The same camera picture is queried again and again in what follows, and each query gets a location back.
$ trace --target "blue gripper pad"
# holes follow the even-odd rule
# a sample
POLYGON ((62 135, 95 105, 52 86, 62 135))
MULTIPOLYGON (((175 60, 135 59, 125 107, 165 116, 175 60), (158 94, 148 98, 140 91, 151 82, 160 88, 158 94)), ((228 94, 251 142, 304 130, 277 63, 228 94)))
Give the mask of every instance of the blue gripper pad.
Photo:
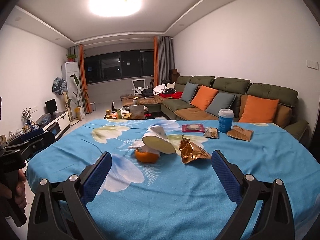
POLYGON ((241 185, 217 151, 211 155, 211 165, 229 199, 239 206, 242 202, 241 185))
POLYGON ((97 162, 98 163, 94 164, 95 167, 93 171, 91 171, 90 175, 82 185, 81 202, 83 205, 94 200, 103 181, 108 175, 112 165, 111 154, 106 153, 97 162))

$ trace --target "monitor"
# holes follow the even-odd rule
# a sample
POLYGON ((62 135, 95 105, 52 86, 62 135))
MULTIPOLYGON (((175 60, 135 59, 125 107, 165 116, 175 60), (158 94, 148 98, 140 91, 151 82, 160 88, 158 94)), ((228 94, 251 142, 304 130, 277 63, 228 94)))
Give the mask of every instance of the monitor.
POLYGON ((45 106, 47 108, 47 112, 50 113, 51 115, 53 115, 53 113, 58 110, 55 99, 46 101, 45 106))

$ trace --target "black handle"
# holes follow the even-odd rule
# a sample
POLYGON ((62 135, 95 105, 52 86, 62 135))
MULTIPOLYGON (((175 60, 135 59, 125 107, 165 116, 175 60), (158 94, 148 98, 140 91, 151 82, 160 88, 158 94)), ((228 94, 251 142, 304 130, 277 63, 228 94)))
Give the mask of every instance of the black handle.
POLYGON ((7 186, 12 192, 12 198, 7 200, 8 204, 9 204, 9 206, 8 206, 9 214, 12 217, 16 226, 21 227, 22 225, 24 225, 27 222, 27 217, 24 214, 24 212, 25 212, 24 208, 19 208, 19 206, 14 201, 14 197, 17 195, 16 186, 17 186, 17 183, 19 180, 18 173, 19 173, 19 170, 5 173, 4 174, 5 178, 2 181, 2 183, 5 186, 7 186))

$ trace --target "potted plant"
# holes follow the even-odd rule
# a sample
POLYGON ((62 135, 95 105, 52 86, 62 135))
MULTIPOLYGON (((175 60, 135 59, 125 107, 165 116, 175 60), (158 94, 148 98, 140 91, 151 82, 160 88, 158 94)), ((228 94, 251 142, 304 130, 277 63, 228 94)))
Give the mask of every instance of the potted plant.
POLYGON ((74 62, 77 58, 76 54, 67 54, 68 62, 74 62))
POLYGON ((31 125, 31 121, 29 119, 31 119, 31 108, 29 108, 29 110, 23 109, 22 111, 22 119, 28 124, 31 125))
POLYGON ((76 116, 77 116, 77 119, 79 121, 81 121, 81 119, 84 118, 84 116, 82 116, 82 106, 81 106, 83 93, 86 95, 85 100, 87 103, 88 103, 87 97, 89 97, 89 95, 88 95, 87 91, 84 89, 81 89, 80 91, 78 90, 79 80, 78 80, 76 74, 73 73, 73 75, 70 77, 73 77, 75 79, 75 83, 77 85, 77 93, 73 92, 75 94, 76 98, 75 98, 75 100, 73 98, 70 98, 68 101, 68 104, 70 104, 71 101, 73 101, 76 104, 76 108, 75 108, 76 116))

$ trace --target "hand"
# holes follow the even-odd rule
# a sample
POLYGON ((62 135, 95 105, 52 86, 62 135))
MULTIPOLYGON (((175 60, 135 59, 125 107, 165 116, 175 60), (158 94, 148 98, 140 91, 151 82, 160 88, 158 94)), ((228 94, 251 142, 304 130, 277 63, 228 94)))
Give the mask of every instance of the hand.
MULTIPOLYGON (((18 183, 16 186, 17 196, 14 197, 14 201, 19 206, 19 208, 25 208, 27 206, 26 192, 25 192, 25 183, 26 176, 24 176, 23 171, 19 170, 18 172, 18 183)), ((12 198, 12 192, 5 185, 0 183, 0 196, 5 198, 12 198)))

